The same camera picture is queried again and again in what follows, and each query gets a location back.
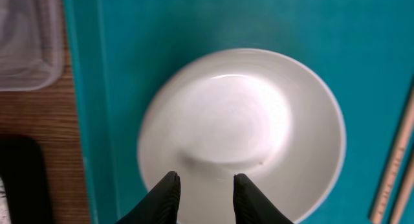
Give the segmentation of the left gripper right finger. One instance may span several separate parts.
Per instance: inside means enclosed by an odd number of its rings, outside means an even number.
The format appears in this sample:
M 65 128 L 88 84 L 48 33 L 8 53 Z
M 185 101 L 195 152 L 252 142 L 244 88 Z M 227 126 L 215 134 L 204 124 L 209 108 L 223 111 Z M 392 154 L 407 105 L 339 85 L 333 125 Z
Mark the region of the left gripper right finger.
M 246 174 L 234 175 L 233 206 L 237 224 L 293 224 Z

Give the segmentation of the teal plastic tray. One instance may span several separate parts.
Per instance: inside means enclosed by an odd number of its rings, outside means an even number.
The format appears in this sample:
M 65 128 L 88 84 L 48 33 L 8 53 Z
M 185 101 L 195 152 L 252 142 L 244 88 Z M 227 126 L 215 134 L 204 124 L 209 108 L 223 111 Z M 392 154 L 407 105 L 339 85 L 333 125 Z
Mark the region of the teal plastic tray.
M 316 72 L 337 98 L 347 155 L 307 223 L 367 223 L 413 84 L 413 0 L 64 0 L 93 223 L 146 194 L 136 161 L 146 107 L 178 69 L 253 47 Z

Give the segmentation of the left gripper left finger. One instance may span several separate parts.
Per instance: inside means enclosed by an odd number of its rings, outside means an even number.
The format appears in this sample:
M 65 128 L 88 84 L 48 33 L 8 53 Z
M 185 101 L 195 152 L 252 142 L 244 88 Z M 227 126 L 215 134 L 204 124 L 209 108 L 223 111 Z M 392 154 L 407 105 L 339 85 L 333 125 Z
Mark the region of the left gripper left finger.
M 176 224 L 180 192 L 180 177 L 170 171 L 116 224 Z

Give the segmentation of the black plastic tray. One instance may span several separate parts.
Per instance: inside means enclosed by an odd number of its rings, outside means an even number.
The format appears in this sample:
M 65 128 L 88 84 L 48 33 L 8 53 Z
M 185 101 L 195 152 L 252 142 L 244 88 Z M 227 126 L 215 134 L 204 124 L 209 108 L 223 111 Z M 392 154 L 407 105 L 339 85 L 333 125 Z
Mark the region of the black plastic tray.
M 43 154 L 35 140 L 1 137 L 1 179 L 12 224 L 54 223 Z

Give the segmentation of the small bowl with food scraps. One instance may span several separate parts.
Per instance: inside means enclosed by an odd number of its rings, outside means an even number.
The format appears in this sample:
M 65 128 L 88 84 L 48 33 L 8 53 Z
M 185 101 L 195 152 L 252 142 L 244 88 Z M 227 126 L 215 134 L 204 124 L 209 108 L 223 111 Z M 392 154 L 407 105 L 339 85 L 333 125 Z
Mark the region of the small bowl with food scraps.
M 164 85 L 146 111 L 137 150 L 147 189 L 169 171 L 180 176 L 179 223 L 234 223 L 236 174 L 299 223 L 335 186 L 346 131 L 332 91 L 304 64 L 230 49 L 187 64 Z

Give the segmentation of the left wooden chopstick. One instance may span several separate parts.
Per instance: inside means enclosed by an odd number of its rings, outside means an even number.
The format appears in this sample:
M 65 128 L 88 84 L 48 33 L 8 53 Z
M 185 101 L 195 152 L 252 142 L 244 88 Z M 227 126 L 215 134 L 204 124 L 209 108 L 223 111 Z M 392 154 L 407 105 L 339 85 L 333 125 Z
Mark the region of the left wooden chopstick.
M 386 213 L 387 204 L 391 196 L 395 180 L 400 170 L 406 148 L 413 131 L 413 85 L 411 86 L 408 101 L 397 129 L 393 147 L 381 179 L 381 183 L 371 209 L 370 221 L 381 223 Z

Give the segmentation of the clear plastic bin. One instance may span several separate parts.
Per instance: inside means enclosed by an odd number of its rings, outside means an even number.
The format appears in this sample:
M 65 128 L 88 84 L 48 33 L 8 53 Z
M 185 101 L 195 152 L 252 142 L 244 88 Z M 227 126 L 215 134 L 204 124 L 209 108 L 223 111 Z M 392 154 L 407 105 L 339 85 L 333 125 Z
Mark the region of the clear plastic bin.
M 1 91 L 33 91 L 63 73 L 61 0 L 1 0 Z

